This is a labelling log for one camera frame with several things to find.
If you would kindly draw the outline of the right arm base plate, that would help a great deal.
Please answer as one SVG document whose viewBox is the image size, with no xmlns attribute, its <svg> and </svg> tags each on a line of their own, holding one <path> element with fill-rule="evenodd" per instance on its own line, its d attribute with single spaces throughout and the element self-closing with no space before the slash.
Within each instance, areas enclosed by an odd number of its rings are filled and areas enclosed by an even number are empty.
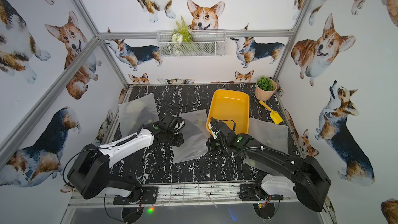
<svg viewBox="0 0 398 224">
<path fill-rule="evenodd" d="M 255 184 L 240 184 L 240 192 L 238 197 L 242 201 L 268 201 L 268 200 L 283 200 L 282 195 L 269 195 L 261 187 Z"/>
</svg>

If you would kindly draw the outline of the yellow plastic tray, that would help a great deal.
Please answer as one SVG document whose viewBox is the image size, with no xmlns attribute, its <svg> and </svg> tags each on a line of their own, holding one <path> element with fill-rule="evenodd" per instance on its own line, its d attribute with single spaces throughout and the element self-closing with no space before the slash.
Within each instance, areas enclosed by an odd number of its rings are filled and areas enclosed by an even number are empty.
<svg viewBox="0 0 398 224">
<path fill-rule="evenodd" d="M 248 134 L 249 131 L 250 97 L 248 94 L 239 91 L 218 89 L 213 93 L 206 128 L 209 128 L 210 119 L 219 121 L 229 120 L 227 125 L 233 128 L 233 120 L 236 123 L 235 133 Z"/>
</svg>

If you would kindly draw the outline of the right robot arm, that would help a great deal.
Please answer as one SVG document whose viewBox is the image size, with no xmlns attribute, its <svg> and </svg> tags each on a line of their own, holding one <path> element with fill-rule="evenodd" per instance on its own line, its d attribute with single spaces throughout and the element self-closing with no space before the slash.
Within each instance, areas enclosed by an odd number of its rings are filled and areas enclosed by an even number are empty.
<svg viewBox="0 0 398 224">
<path fill-rule="evenodd" d="M 218 147 L 231 157 L 251 160 L 252 167 L 264 173 L 240 193 L 243 201 L 296 198 L 310 210 L 322 212 L 331 180 L 314 157 L 291 156 L 248 134 L 236 134 L 225 120 L 211 118 L 208 127 Z"/>
</svg>

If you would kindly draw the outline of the frosted zip-top bag front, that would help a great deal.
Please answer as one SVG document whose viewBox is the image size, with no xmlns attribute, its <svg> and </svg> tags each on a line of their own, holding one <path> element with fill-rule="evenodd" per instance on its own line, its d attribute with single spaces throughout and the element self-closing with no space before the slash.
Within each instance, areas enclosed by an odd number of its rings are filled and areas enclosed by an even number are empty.
<svg viewBox="0 0 398 224">
<path fill-rule="evenodd" d="M 288 153 L 288 127 L 285 125 L 250 118 L 248 134 L 258 140 L 261 144 L 267 145 L 270 148 L 277 149 L 281 152 Z M 253 159 L 244 158 L 243 164 L 273 176 L 282 176 L 282 174 L 277 172 L 275 169 L 261 165 Z"/>
</svg>

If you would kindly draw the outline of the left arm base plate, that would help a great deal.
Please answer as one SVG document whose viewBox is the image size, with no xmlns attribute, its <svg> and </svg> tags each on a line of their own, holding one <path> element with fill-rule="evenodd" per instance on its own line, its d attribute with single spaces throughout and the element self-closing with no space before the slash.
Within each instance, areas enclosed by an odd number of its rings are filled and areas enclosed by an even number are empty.
<svg viewBox="0 0 398 224">
<path fill-rule="evenodd" d="M 158 187 L 141 187 L 135 189 L 127 197 L 116 195 L 113 201 L 114 205 L 127 205 L 127 204 L 155 204 L 158 195 Z"/>
</svg>

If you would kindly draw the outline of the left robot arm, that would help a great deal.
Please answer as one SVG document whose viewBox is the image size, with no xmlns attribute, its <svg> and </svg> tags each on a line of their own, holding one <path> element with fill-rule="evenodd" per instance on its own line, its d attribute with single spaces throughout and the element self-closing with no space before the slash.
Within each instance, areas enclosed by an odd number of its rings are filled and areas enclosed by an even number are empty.
<svg viewBox="0 0 398 224">
<path fill-rule="evenodd" d="M 88 200 L 99 194 L 117 195 L 135 203 L 144 197 L 142 186 L 110 178 L 110 169 L 119 161 L 131 154 L 156 143 L 177 146 L 183 143 L 181 130 L 184 121 L 167 125 L 160 121 L 143 125 L 120 140 L 110 144 L 94 146 L 89 144 L 73 156 L 75 159 L 69 172 L 63 178 Z"/>
</svg>

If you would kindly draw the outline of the frosted zip-top bag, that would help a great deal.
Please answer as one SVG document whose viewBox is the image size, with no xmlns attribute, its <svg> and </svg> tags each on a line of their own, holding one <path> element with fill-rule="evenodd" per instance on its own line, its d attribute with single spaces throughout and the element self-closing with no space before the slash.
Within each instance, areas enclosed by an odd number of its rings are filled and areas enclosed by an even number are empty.
<svg viewBox="0 0 398 224">
<path fill-rule="evenodd" d="M 179 147 L 173 146 L 173 164 L 197 160 L 208 152 L 206 143 L 210 137 L 206 129 L 206 110 L 183 113 L 185 127 L 181 130 L 184 142 Z"/>
<path fill-rule="evenodd" d="M 159 121 L 154 94 L 119 104 L 119 122 L 122 137 L 133 134 L 141 124 L 147 125 Z"/>
<path fill-rule="evenodd" d="M 267 145 L 270 148 L 277 149 L 281 152 L 288 153 L 288 127 L 285 125 L 250 118 L 248 134 L 258 140 L 261 144 Z M 282 176 L 282 174 L 277 172 L 275 169 L 261 165 L 253 159 L 244 158 L 243 164 L 273 176 Z"/>
</svg>

